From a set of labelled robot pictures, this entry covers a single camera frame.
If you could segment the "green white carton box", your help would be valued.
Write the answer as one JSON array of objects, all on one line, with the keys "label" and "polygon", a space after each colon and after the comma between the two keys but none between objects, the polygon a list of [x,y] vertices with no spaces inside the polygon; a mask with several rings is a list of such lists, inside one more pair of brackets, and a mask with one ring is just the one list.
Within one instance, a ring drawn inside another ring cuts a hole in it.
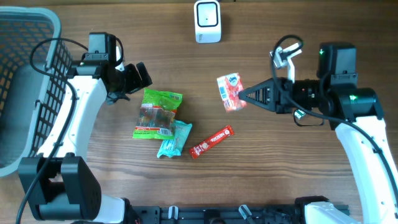
[{"label": "green white carton box", "polygon": [[304,111],[299,110],[299,109],[296,109],[295,112],[294,112],[294,116],[295,116],[297,119],[302,119],[302,118],[305,117],[306,115],[307,115],[307,114],[306,114]]}]

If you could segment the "red tissue pack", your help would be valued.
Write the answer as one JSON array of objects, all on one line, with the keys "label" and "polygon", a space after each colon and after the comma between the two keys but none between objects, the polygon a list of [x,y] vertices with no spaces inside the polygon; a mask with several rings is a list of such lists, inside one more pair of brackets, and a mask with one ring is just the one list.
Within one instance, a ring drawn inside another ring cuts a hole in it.
[{"label": "red tissue pack", "polygon": [[246,102],[239,99],[244,90],[239,73],[230,73],[216,79],[224,108],[227,112],[237,111],[246,107]]}]

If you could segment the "green snack bag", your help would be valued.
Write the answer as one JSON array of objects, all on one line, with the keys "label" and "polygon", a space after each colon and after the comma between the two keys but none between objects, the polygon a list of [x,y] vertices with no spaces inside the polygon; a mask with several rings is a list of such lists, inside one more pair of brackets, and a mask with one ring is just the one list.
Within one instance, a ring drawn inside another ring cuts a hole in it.
[{"label": "green snack bag", "polygon": [[183,95],[171,91],[144,89],[133,139],[174,138],[174,119]]}]

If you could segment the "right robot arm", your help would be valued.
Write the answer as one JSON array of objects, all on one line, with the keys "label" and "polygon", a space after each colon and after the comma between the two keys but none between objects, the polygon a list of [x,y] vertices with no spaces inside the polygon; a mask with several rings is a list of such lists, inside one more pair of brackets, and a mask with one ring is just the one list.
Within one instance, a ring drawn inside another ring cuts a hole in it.
[{"label": "right robot arm", "polygon": [[328,121],[343,146],[358,188],[365,223],[397,222],[397,167],[389,149],[384,112],[376,92],[358,87],[356,47],[349,42],[319,46],[317,77],[296,80],[292,59],[301,44],[277,45],[271,69],[287,68],[240,92],[239,98],[265,110],[301,111]]}]

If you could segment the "mint green pack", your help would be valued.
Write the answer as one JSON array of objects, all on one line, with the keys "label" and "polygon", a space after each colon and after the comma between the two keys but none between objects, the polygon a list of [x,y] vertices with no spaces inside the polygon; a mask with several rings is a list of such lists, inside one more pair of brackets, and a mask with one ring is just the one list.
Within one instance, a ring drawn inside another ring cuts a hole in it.
[{"label": "mint green pack", "polygon": [[162,156],[167,156],[171,158],[182,155],[184,145],[192,129],[192,124],[187,124],[183,121],[175,120],[174,128],[174,138],[171,140],[162,141],[162,144],[157,153],[157,158],[161,158]]}]

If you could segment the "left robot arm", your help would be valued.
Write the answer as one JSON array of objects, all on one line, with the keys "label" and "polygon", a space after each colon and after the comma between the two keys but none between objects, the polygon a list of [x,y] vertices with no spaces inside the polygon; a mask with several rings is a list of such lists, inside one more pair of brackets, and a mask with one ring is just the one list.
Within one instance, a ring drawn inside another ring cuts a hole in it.
[{"label": "left robot arm", "polygon": [[36,220],[74,223],[140,223],[129,200],[103,195],[86,163],[91,132],[105,101],[127,99],[152,83],[143,63],[123,65],[121,41],[92,32],[80,60],[61,77],[65,97],[50,135],[34,156],[23,157],[18,175]]}]

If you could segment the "red Nescafe stick sachet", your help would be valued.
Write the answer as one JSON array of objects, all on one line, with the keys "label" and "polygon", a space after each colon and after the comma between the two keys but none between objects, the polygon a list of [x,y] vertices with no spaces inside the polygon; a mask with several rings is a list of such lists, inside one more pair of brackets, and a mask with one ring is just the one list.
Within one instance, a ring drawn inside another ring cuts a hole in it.
[{"label": "red Nescafe stick sachet", "polygon": [[225,126],[223,129],[219,130],[217,133],[209,137],[208,139],[202,141],[198,145],[189,149],[189,153],[193,159],[197,159],[204,152],[215,147],[220,142],[224,141],[226,138],[234,135],[234,131],[230,125]]}]

